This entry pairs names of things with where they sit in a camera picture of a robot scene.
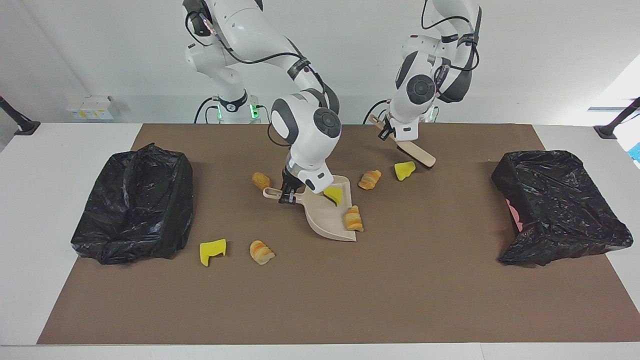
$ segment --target black pole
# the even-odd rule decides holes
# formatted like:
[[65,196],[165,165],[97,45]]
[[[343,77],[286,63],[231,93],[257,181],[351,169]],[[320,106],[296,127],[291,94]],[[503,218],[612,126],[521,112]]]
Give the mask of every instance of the black pole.
[[39,121],[31,121],[28,117],[21,114],[18,110],[14,109],[13,106],[9,105],[8,102],[4,99],[4,97],[0,96],[0,108],[7,113],[16,124],[18,124],[18,131],[16,131],[15,135],[31,135],[33,134],[38,126],[40,126]]
[[638,108],[640,108],[640,97],[634,100],[634,102],[632,102],[626,109],[622,110],[620,115],[618,115],[609,125],[594,126],[593,128],[596,129],[596,133],[598,133],[598,135],[603,139],[617,139],[616,135],[613,135],[613,130],[616,126],[622,124],[629,115],[635,113]]

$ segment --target black plastic bag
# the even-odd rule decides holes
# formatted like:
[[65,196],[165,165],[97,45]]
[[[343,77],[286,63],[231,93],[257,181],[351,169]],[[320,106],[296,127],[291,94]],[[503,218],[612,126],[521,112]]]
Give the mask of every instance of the black plastic bag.
[[192,219],[189,160],[150,144],[109,158],[71,244],[101,264],[169,259],[186,245]]
[[633,244],[625,224],[570,152],[509,152],[492,179],[522,228],[499,258],[504,264],[546,265]]

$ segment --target blue object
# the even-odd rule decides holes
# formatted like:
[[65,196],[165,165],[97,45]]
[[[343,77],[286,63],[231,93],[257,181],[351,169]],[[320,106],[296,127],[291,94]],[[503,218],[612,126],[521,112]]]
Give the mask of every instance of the blue object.
[[640,143],[629,150],[629,155],[633,160],[640,161]]

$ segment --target croissant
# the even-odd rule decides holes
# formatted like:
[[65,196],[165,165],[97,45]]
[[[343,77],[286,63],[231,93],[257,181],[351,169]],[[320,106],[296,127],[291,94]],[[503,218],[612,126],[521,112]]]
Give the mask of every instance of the croissant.
[[349,231],[364,231],[362,219],[360,218],[360,209],[357,205],[349,208],[344,214],[344,225]]
[[258,186],[258,189],[261,191],[265,188],[271,187],[271,179],[264,175],[262,172],[256,172],[253,176],[251,176],[251,181]]
[[266,264],[276,256],[276,254],[260,240],[255,240],[251,243],[251,246],[249,246],[249,254],[251,254],[251,257],[259,265]]
[[367,171],[362,176],[362,180],[358,183],[358,186],[364,190],[371,190],[376,187],[378,180],[380,180],[382,173],[378,170]]

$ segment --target yellow object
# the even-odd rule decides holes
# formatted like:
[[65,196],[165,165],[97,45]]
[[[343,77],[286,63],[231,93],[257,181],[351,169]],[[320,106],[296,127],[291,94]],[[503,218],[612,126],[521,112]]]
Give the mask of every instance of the yellow object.
[[398,180],[402,181],[411,176],[415,171],[415,163],[413,161],[398,163],[394,165],[394,168],[396,169],[396,176],[398,177]]
[[381,176],[382,173],[378,170],[367,171],[362,176],[362,180],[360,180],[358,186],[363,188],[364,190],[371,190],[376,187],[376,184],[378,184],[378,180],[380,180]]
[[251,181],[253,181],[253,183],[258,186],[258,189],[260,189],[260,191],[263,191],[265,188],[271,187],[271,179],[267,175],[264,175],[262,172],[254,173],[253,176],[251,176]]
[[200,244],[200,262],[209,267],[209,258],[222,254],[227,255],[227,239]]
[[362,218],[360,217],[360,208],[358,208],[357,205],[349,208],[344,214],[344,225],[349,231],[364,231]]
[[340,206],[340,204],[342,204],[342,189],[329,186],[322,192],[322,194],[328,197],[329,200],[333,201],[336,206]]
[[251,243],[251,246],[249,246],[249,254],[259,265],[268,263],[269,260],[276,256],[276,254],[260,240],[255,240]]

